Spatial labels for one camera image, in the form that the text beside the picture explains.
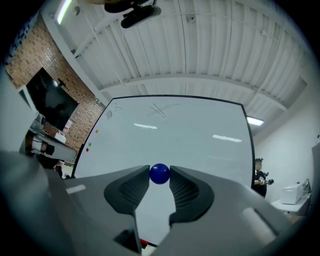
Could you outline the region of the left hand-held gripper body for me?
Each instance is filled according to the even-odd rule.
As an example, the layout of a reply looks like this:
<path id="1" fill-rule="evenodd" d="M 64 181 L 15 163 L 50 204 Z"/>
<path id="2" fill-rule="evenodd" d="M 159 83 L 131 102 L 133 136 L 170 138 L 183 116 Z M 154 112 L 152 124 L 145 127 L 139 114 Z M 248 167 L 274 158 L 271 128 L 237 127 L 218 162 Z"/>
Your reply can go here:
<path id="1" fill-rule="evenodd" d="M 74 160 L 77 156 L 76 150 L 44 132 L 45 124 L 45 117 L 39 113 L 25 136 L 25 152 L 62 161 Z"/>

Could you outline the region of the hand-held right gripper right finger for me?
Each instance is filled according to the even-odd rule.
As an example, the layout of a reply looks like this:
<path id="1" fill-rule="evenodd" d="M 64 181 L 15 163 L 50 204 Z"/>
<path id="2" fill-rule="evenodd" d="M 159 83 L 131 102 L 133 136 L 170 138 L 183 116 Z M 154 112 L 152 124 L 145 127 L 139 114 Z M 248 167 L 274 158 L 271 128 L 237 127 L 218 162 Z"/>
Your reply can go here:
<path id="1" fill-rule="evenodd" d="M 274 256 L 298 230 L 241 183 L 180 166 L 170 170 L 178 209 L 156 256 Z"/>

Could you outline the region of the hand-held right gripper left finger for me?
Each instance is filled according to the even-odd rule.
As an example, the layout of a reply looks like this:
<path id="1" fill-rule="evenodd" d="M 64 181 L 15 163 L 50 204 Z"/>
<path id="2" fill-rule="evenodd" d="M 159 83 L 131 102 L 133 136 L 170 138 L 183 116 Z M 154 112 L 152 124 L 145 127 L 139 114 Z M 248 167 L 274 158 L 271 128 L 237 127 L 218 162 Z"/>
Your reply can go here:
<path id="1" fill-rule="evenodd" d="M 148 165 L 61 179 L 46 171 L 50 198 L 72 256 L 139 256 L 135 211 L 149 188 Z"/>

